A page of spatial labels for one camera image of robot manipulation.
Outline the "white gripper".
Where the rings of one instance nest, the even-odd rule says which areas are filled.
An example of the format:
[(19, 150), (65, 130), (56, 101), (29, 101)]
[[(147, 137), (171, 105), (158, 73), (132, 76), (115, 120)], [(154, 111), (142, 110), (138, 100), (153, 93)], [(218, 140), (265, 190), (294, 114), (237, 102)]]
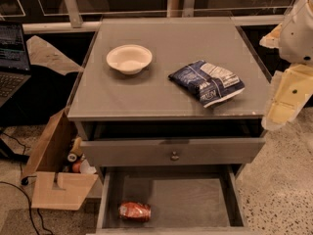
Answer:
[(276, 70), (269, 90), (262, 127), (274, 131), (295, 120), (313, 95), (313, 0), (298, 0), (278, 24), (263, 36), (259, 44), (279, 49), (280, 57), (291, 64)]

